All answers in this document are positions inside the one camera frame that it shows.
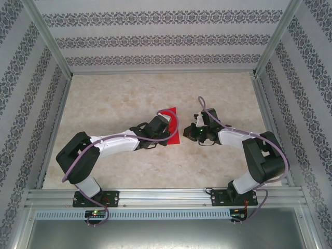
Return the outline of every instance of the purple cable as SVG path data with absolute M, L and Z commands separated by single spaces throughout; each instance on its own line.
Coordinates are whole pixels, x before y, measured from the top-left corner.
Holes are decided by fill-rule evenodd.
M 149 139 L 147 137 L 142 137 L 142 136 L 135 136 L 135 135 L 123 135 L 123 134 L 118 134 L 118 135 L 110 135 L 110 136 L 107 136 L 107 137 L 104 137 L 103 139 L 100 139 L 100 140 L 97 140 L 95 142 L 93 142 L 92 144 L 89 144 L 79 155 L 78 157 L 75 159 L 75 161 L 72 163 L 72 165 L 69 167 L 69 169 L 67 170 L 67 172 L 65 173 L 65 175 L 63 176 L 62 178 L 62 182 L 64 183 L 65 181 L 67 181 L 68 179 L 68 176 L 70 175 L 70 173 L 72 172 L 73 168 L 76 166 L 77 162 L 81 159 L 81 157 L 94 145 L 98 144 L 98 143 L 101 143 L 101 142 L 104 142 L 104 141 L 107 141 L 107 140 L 110 140 L 110 139 L 114 139 L 116 137 L 132 137 L 134 139 L 142 139 L 142 140 L 146 140 L 146 141 L 151 141 L 151 142 L 162 142 L 162 141 L 166 141 L 168 139 L 171 139 L 177 132 L 178 130 L 178 117 L 177 115 L 172 112 L 171 110 L 168 110 L 168 109 L 164 109 L 164 110 L 160 110 L 157 112 L 157 114 L 161 113 L 161 112 L 169 112 L 171 114 L 173 114 L 176 118 L 176 129 L 175 131 L 173 132 L 173 134 L 171 134 L 169 137 L 166 137 L 164 139 Z
M 274 180 L 269 180 L 269 181 L 266 181 L 264 183 L 261 183 L 259 184 L 257 187 L 254 188 L 255 191 L 265 191 L 266 192 L 266 196 L 265 198 L 263 199 L 263 201 L 261 202 L 261 204 L 258 206 L 258 208 L 255 210 L 254 213 L 252 213 L 252 215 L 250 217 L 248 217 L 246 220 L 244 220 L 243 222 L 247 222 L 248 220 L 250 220 L 253 216 L 255 216 L 257 214 L 257 212 L 261 209 L 261 207 L 264 205 L 264 203 L 266 202 L 266 199 L 268 198 L 269 196 L 269 192 L 267 189 L 265 188 L 261 188 L 261 189 L 258 189 L 259 187 L 261 187 L 262 185 L 264 185 L 265 183 L 275 183 L 275 182 L 278 182 L 280 181 L 281 179 L 285 178 L 288 171 L 289 171 L 289 165 L 288 165 L 288 161 L 286 159 L 286 156 L 285 154 L 282 152 L 281 149 L 279 149 L 279 147 L 274 144 L 273 142 L 271 142 L 270 140 L 258 135 L 258 134 L 255 134 L 255 133 L 252 133 L 252 132 L 246 132 L 246 131 L 242 131 L 242 130 L 239 130 L 239 129 L 235 129 L 235 128 L 230 128 L 230 127 L 227 127 L 224 123 L 222 123 L 220 120 L 218 120 L 217 118 L 215 118 L 207 109 L 206 109 L 206 104 L 205 104 L 205 100 L 202 96 L 199 96 L 198 97 L 198 102 L 201 104 L 203 110 L 214 120 L 216 121 L 218 124 L 220 124 L 222 127 L 226 128 L 227 130 L 230 130 L 230 131 L 236 131 L 236 132 L 239 132 L 241 134 L 244 134 L 244 135 L 250 135 L 250 136 L 254 136 L 258 139 L 261 139 L 263 140 L 264 142 L 268 143 L 269 145 L 271 145 L 273 148 L 275 148 L 276 151 L 278 151 L 278 153 L 280 154 L 280 156 L 282 157 L 282 159 L 284 160 L 284 163 L 285 163 L 285 172 L 282 174 L 282 176 L 280 176 L 279 178 L 277 179 L 274 179 Z
M 255 134 L 255 133 L 252 133 L 252 132 L 247 132 L 247 131 L 242 131 L 242 130 L 239 130 L 239 129 L 235 129 L 235 128 L 230 128 L 230 127 L 227 127 L 224 123 L 222 123 L 220 120 L 218 120 L 217 118 L 215 118 L 214 116 L 212 116 L 211 113 L 209 113 L 209 111 L 206 109 L 205 107 L 205 100 L 203 99 L 202 96 L 199 96 L 198 97 L 198 101 L 199 103 L 201 104 L 203 110 L 214 120 L 216 121 L 218 124 L 220 124 L 222 127 L 226 128 L 227 130 L 230 130 L 230 131 L 236 131 L 236 132 L 239 132 L 241 134 L 244 134 L 244 135 L 249 135 L 249 136 L 254 136 L 258 139 L 261 139 L 263 140 L 264 142 L 268 143 L 269 145 L 271 145 L 273 148 L 275 148 L 276 151 L 278 151 L 278 153 L 280 154 L 280 156 L 282 157 L 282 159 L 284 160 L 284 163 L 285 163 L 285 172 L 283 173 L 282 176 L 280 176 L 279 178 L 277 179 L 274 179 L 274 180 L 269 180 L 269 181 L 266 181 L 262 184 L 260 184 L 259 186 L 257 186 L 256 188 L 259 188 L 260 186 L 262 186 L 263 184 L 265 183 L 275 183 L 275 182 L 278 182 L 280 181 L 281 179 L 285 178 L 287 173 L 288 173 L 288 170 L 289 170 L 289 165 L 288 165 L 288 161 L 285 157 L 285 154 L 282 152 L 281 149 L 279 149 L 279 147 L 274 144 L 273 142 L 271 142 L 270 140 L 258 135 L 258 134 Z
M 87 219 L 87 224 L 88 224 L 88 226 L 97 227 L 97 226 L 100 226 L 100 225 L 104 224 L 106 221 L 108 221 L 108 218 L 109 218 L 109 210 L 108 210 L 108 208 L 107 208 L 106 206 L 104 206 L 103 204 L 101 204 L 101 203 L 99 203 L 99 202 L 96 202 L 95 200 L 93 200 L 93 199 L 91 199 L 90 197 L 88 197 L 88 196 L 87 196 L 85 193 L 83 193 L 83 191 L 81 191 L 80 189 L 79 189 L 79 192 L 80 192 L 80 193 L 81 193 L 86 199 L 88 199 L 89 201 L 91 201 L 91 202 L 93 202 L 94 204 L 96 204 L 96 205 L 100 206 L 101 208 L 103 208 L 103 209 L 106 211 L 106 213 L 107 213 L 106 218 L 105 218 L 104 220 L 102 220 L 101 222 L 99 222 L 98 224 L 91 224 L 91 223 L 89 223 L 90 218 L 93 217 L 92 215 L 90 215 L 90 216 L 88 217 L 88 219 Z
M 118 135 L 111 135 L 111 136 L 107 136 L 107 137 L 104 137 L 103 139 L 100 139 L 100 140 L 97 140 L 95 142 L 93 142 L 92 144 L 88 145 L 79 155 L 78 157 L 75 159 L 75 161 L 72 163 L 72 165 L 69 167 L 69 169 L 67 170 L 67 172 L 65 173 L 64 177 L 62 178 L 62 182 L 66 182 L 67 181 L 67 178 L 68 176 L 70 175 L 70 173 L 72 172 L 73 168 L 76 166 L 77 162 L 80 160 L 80 158 L 92 147 L 94 146 L 95 144 L 98 144 L 98 143 L 101 143 L 103 141 L 107 141 L 107 140 L 110 140 L 110 139 L 114 139 L 116 137 L 132 137 L 134 139 L 141 139 L 141 140 L 146 140 L 146 141 L 151 141 L 151 142 L 162 142 L 162 141 L 166 141 L 168 139 L 171 139 L 178 131 L 178 125 L 179 125 L 179 122 L 178 122 L 178 117 L 177 115 L 171 111 L 171 110 L 168 110 L 168 109 L 164 109 L 164 110 L 160 110 L 157 112 L 157 114 L 161 113 L 161 112 L 169 112 L 171 114 L 174 115 L 175 119 L 176 119 L 176 128 L 175 128 L 175 131 L 173 132 L 173 134 L 171 134 L 169 137 L 166 137 L 164 139 L 149 139 L 147 137 L 142 137 L 142 136 L 135 136 L 135 135 L 123 135 L 123 134 L 118 134 Z M 101 224 L 104 224 L 106 221 L 108 221 L 108 218 L 109 218 L 109 210 L 106 206 L 104 206 L 103 204 L 101 203 L 98 203 L 96 202 L 95 200 L 93 200 L 92 198 L 88 197 L 85 193 L 83 193 L 76 185 L 75 187 L 79 190 L 79 192 L 86 198 L 88 199 L 89 201 L 93 202 L 94 204 L 100 206 L 101 208 L 103 208 L 106 213 L 107 213 L 107 216 L 104 220 L 102 220 L 101 222 L 99 222 L 98 224 L 90 224 L 89 223 L 89 220 L 91 218 L 91 216 L 88 217 L 87 219 L 87 224 L 88 226 L 93 226 L 93 227 L 97 227 L 97 226 L 100 226 Z

